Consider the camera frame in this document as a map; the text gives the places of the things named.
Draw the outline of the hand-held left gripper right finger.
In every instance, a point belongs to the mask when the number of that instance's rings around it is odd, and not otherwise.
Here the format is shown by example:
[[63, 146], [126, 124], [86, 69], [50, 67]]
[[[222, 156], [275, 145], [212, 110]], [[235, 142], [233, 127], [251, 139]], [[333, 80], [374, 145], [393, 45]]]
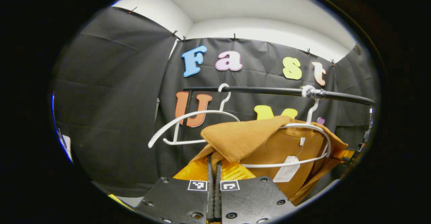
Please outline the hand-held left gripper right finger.
[[218, 224], [262, 224], [295, 206], [268, 176], [256, 177], [238, 162], [215, 167], [214, 220]]

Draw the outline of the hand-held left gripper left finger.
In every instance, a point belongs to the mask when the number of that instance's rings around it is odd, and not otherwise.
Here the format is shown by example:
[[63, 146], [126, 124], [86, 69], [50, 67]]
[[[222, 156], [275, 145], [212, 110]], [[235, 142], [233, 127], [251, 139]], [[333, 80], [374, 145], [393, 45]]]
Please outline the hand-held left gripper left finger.
[[214, 222], [214, 187], [211, 157], [193, 161], [175, 177], [161, 177], [135, 211], [163, 224]]

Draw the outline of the white plastic hanger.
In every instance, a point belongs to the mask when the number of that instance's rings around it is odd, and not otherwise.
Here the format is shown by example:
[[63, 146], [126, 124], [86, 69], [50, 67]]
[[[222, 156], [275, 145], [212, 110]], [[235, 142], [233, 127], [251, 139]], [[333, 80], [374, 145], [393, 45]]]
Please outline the white plastic hanger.
[[163, 133], [165, 133], [172, 126], [175, 126], [173, 140], [169, 141], [166, 138], [163, 138], [163, 142], [166, 143], [166, 144], [168, 144], [168, 145], [177, 146], [177, 145], [191, 145], [191, 144], [197, 144], [197, 143], [206, 143], [206, 140], [204, 140], [204, 139], [179, 141], [178, 140], [178, 132], [179, 132], [180, 121], [181, 120], [185, 121], [186, 119], [188, 119], [191, 116], [199, 116], [199, 115], [206, 116], [206, 114], [218, 114], [218, 115], [229, 116], [229, 117], [233, 118], [235, 121], [239, 122], [240, 121], [239, 118], [237, 118], [235, 115], [224, 111], [225, 103], [228, 102], [230, 98], [231, 98], [231, 92], [228, 92], [227, 97], [221, 101], [220, 108], [218, 110], [200, 110], [200, 111], [194, 111], [194, 112], [182, 115], [182, 116], [180, 116], [180, 117], [178, 117], [178, 118], [170, 121], [169, 123], [167, 123], [166, 125], [164, 125], [162, 128], [160, 128], [152, 136], [152, 138], [148, 142], [148, 145], [147, 145], [148, 148], [152, 148], [154, 146], [154, 144], [157, 142], [157, 140], [163, 135]]
[[289, 163], [280, 163], [280, 164], [243, 164], [244, 167], [246, 168], [274, 168], [274, 167], [289, 167], [289, 166], [295, 166], [295, 165], [300, 165], [300, 164], [306, 164], [309, 162], [314, 162], [317, 160], [320, 160], [322, 158], [328, 158], [330, 156], [331, 153], [331, 140], [329, 135], [320, 127], [314, 126], [311, 124], [311, 118], [312, 118], [312, 114], [317, 110], [319, 105], [319, 99], [315, 99], [314, 100], [314, 106], [311, 107], [311, 109], [308, 110], [307, 113], [307, 119], [306, 119], [306, 123], [288, 123], [282, 127], [280, 127], [280, 129], [285, 129], [285, 128], [307, 128], [307, 129], [314, 129], [318, 132], [320, 132], [326, 139], [326, 145], [325, 148], [321, 154], [321, 156], [317, 157], [317, 158], [312, 158], [312, 159], [307, 159], [307, 160], [303, 160], [303, 161], [296, 161], [296, 162], [289, 162]]

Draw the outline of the brown jacket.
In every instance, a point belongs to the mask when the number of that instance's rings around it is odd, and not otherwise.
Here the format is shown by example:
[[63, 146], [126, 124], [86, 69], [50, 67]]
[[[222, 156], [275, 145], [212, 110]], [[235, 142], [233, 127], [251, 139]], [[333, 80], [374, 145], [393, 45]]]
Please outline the brown jacket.
[[[299, 161], [319, 157], [327, 142], [325, 136], [315, 129], [285, 128], [289, 123], [302, 121], [289, 116], [276, 116], [207, 126], [200, 133], [207, 145], [193, 161], [211, 154], [211, 164], [215, 167], [220, 160], [242, 164], [281, 164], [289, 156], [297, 157]], [[324, 125], [316, 122], [311, 122], [311, 125], [319, 127], [329, 136], [331, 155], [297, 165], [297, 171], [292, 174], [290, 181], [277, 183], [279, 189], [295, 206], [311, 193], [320, 178], [340, 163], [334, 152], [348, 147]]]

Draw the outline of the black clothes rack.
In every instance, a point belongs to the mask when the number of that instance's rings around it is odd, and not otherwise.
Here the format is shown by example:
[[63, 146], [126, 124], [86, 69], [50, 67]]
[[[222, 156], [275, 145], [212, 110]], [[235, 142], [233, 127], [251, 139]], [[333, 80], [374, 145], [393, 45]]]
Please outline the black clothes rack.
[[[240, 93], [252, 93], [252, 94], [273, 94], [273, 95], [288, 95], [301, 97], [301, 89], [294, 88], [269, 88], [269, 87], [231, 87], [227, 85], [220, 85], [219, 87], [188, 87], [184, 88], [184, 91], [189, 92], [189, 97], [186, 100], [186, 109], [189, 109], [189, 100], [193, 96], [195, 91], [205, 92], [240, 92]], [[370, 107], [369, 111], [369, 123], [368, 130], [365, 132], [362, 143], [370, 142], [372, 128], [373, 128], [373, 107], [376, 105], [375, 101], [365, 98], [362, 96], [356, 96], [346, 93], [326, 91], [327, 94], [322, 99], [345, 101], [356, 104], [367, 105]]]

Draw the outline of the white tape wrap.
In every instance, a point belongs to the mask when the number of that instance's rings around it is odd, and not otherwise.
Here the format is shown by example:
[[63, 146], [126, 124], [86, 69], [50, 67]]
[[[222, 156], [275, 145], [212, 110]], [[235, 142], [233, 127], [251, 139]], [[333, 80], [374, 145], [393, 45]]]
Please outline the white tape wrap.
[[323, 89], [316, 89], [312, 85], [305, 85], [300, 87], [302, 98], [322, 99], [327, 92]]

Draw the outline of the black backdrop cloth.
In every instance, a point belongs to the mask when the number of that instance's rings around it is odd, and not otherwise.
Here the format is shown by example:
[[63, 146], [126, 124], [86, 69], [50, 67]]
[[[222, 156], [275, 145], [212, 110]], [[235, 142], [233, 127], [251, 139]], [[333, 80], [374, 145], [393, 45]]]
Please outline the black backdrop cloth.
[[312, 85], [376, 101], [376, 72], [368, 54], [351, 50], [335, 66], [302, 50], [244, 38], [178, 41], [140, 14], [108, 7], [74, 38], [58, 62], [54, 113], [71, 156], [95, 182], [120, 195], [147, 192], [172, 177], [207, 145], [169, 146], [169, 128], [185, 113], [187, 87]]

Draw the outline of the white blue-edged board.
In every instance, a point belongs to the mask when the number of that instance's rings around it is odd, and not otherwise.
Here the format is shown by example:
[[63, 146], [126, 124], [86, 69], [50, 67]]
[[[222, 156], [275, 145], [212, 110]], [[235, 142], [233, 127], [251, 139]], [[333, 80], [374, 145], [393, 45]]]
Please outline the white blue-edged board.
[[63, 150], [67, 155], [67, 157], [69, 158], [69, 161], [73, 163], [73, 158], [71, 154], [71, 139], [68, 136], [62, 134], [60, 129], [60, 123], [56, 120], [54, 91], [52, 91], [51, 93], [51, 113], [52, 113], [52, 121], [55, 129], [55, 133], [60, 142], [60, 145], [63, 147]]

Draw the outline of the row of black clips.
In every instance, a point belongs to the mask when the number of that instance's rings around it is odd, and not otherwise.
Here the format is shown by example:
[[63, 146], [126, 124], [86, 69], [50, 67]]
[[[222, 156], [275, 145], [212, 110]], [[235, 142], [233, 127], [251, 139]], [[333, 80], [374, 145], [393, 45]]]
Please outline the row of black clips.
[[162, 25], [168, 31], [176, 32], [180, 39], [192, 38], [236, 38], [258, 40], [289, 46], [310, 52], [325, 60], [342, 59], [349, 50], [340, 43], [314, 32], [311, 29], [267, 19], [233, 18], [216, 19], [193, 23], [185, 14], [163, 13], [161, 9], [136, 7], [137, 14], [143, 15]]

